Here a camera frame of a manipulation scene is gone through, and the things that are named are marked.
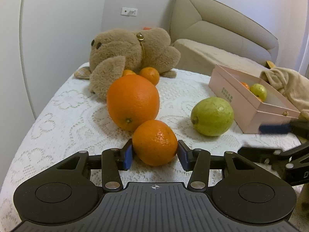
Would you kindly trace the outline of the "green guava fruit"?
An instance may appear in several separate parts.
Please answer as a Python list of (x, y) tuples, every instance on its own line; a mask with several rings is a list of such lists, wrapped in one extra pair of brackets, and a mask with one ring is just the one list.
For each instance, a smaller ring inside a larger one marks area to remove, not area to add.
[(250, 91), (256, 96), (258, 97), (262, 102), (264, 102), (267, 98), (267, 90), (266, 88), (262, 85), (262, 84), (253, 84), (250, 87)]

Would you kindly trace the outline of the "orange mandarin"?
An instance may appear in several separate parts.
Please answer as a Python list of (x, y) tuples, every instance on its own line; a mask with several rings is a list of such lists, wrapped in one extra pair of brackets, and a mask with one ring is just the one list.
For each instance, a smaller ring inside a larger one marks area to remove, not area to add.
[(124, 77), (124, 76), (126, 76), (126, 75), (135, 75), (135, 74), (136, 74), (136, 73), (135, 73), (134, 71), (125, 69), (125, 70), (123, 71), (122, 76)]
[(250, 86), (249, 86), (247, 83), (241, 82), (241, 84), (242, 84), (246, 89), (250, 90)]
[(169, 163), (177, 153), (177, 138), (172, 129), (162, 121), (142, 123), (132, 136), (134, 152), (150, 166)]
[(141, 69), (139, 72), (139, 75), (146, 78), (154, 86), (156, 86), (160, 80), (159, 72), (155, 68), (152, 68), (152, 67), (145, 67)]

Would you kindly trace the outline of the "large orange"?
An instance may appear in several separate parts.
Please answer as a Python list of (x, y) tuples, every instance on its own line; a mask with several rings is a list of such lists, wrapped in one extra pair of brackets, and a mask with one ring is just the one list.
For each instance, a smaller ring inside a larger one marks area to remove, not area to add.
[(125, 131), (135, 131), (157, 117), (160, 98), (157, 88), (139, 75), (115, 80), (107, 91), (107, 110), (113, 122)]

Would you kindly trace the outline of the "pink cardboard box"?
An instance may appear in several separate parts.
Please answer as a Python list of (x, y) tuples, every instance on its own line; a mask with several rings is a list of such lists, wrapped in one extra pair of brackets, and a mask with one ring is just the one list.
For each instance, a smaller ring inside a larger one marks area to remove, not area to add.
[[(242, 83), (261, 84), (267, 90), (267, 98), (261, 102)], [(282, 124), (298, 119), (300, 112), (282, 94), (263, 79), (228, 67), (216, 65), (209, 82), (217, 97), (227, 100), (233, 110), (234, 119), (245, 134), (257, 134), (264, 124)]]

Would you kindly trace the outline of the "beige blanket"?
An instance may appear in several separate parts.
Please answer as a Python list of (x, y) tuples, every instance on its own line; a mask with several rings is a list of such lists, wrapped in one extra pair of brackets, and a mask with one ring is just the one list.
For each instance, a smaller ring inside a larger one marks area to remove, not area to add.
[(308, 120), (308, 78), (300, 75), (295, 70), (280, 67), (262, 71), (260, 78), (287, 98), (300, 111), (301, 118)]

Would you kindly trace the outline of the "white lace tablecloth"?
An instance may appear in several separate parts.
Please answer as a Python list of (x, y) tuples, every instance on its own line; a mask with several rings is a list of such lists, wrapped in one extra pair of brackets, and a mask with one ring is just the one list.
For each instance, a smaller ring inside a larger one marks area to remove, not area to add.
[[(244, 145), (288, 150), (300, 144), (293, 134), (246, 135), (237, 124), (219, 137), (200, 135), (192, 127), (190, 114), (196, 103), (213, 95), (209, 81), (207, 75), (177, 70), (176, 78), (161, 78), (157, 85), (157, 119), (190, 148), (221, 156)], [(10, 231), (20, 223), (13, 195), (24, 181), (80, 150), (101, 154), (105, 149), (122, 147), (131, 137), (130, 132), (114, 124), (106, 104), (90, 92), (88, 85), (87, 80), (69, 77), (23, 139), (1, 189), (1, 231)]]

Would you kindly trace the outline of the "brown plush bunny toy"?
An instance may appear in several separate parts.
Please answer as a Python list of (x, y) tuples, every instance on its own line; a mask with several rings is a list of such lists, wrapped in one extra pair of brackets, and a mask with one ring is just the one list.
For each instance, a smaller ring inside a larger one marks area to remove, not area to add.
[(180, 58), (181, 53), (162, 28), (139, 32), (112, 29), (92, 40), (89, 66), (76, 70), (74, 77), (89, 79), (90, 91), (105, 100), (109, 87), (124, 70), (139, 72), (152, 67), (163, 77), (175, 78), (173, 69)]

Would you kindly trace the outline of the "beige upholstered bed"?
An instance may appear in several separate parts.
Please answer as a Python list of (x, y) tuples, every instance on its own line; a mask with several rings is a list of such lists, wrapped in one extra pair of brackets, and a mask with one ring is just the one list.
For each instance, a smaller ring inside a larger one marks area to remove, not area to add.
[(211, 75), (219, 64), (258, 77), (277, 61), (278, 39), (216, 0), (174, 0), (169, 34), (181, 53), (179, 70)]

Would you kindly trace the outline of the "white wall socket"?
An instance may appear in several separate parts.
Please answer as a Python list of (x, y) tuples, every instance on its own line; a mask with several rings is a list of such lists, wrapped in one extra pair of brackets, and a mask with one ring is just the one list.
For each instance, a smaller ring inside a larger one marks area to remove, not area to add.
[(137, 13), (138, 13), (138, 9), (135, 9), (135, 8), (128, 8), (128, 7), (122, 7), (121, 8), (121, 15), (122, 16), (136, 17)]

